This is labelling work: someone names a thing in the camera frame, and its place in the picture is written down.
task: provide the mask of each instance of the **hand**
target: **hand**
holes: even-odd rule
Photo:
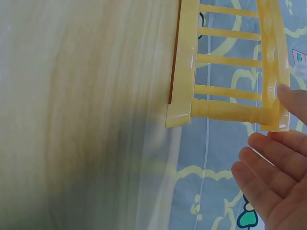
[[[307,124],[307,91],[278,88],[285,108]],[[261,216],[268,230],[307,229],[307,135],[290,131],[254,133],[232,167],[243,194]]]

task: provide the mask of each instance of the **yellow plastic rack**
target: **yellow plastic rack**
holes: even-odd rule
[[[287,44],[278,0],[256,0],[257,11],[246,11],[212,5],[200,5],[200,0],[181,0],[177,25],[174,65],[166,127],[179,127],[191,117],[208,117],[228,121],[259,123],[261,130],[289,130],[289,113],[275,97],[278,84],[290,84]],[[259,18],[260,34],[203,28],[200,12],[214,12]],[[212,35],[261,41],[262,61],[235,57],[198,54],[198,36]],[[263,93],[195,85],[196,62],[262,68]],[[216,101],[197,100],[194,94],[209,94],[243,98],[262,102],[262,107]]]

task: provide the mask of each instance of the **patterned fabric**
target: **patterned fabric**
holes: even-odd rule
[[[201,0],[201,3],[257,10],[256,0]],[[280,6],[288,43],[291,86],[306,89],[307,81],[295,74],[294,66],[307,60],[307,0],[280,0]],[[258,19],[248,17],[202,12],[200,25],[259,33]],[[255,41],[201,36],[199,53],[260,59],[261,45]],[[196,84],[262,91],[260,69],[205,64],[197,67]],[[197,97],[257,105],[226,97]],[[291,128],[307,132],[293,116]],[[248,136],[259,130],[259,125],[203,118],[193,118],[183,127],[169,230],[264,230],[263,221],[239,190],[230,171]]]

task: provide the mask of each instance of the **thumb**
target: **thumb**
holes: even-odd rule
[[[289,86],[281,84],[278,86],[277,95],[286,110],[297,116],[306,125],[307,91],[291,90]]]

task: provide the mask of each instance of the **wooden surface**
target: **wooden surface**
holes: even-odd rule
[[[0,0],[0,229],[167,229],[177,2]]]

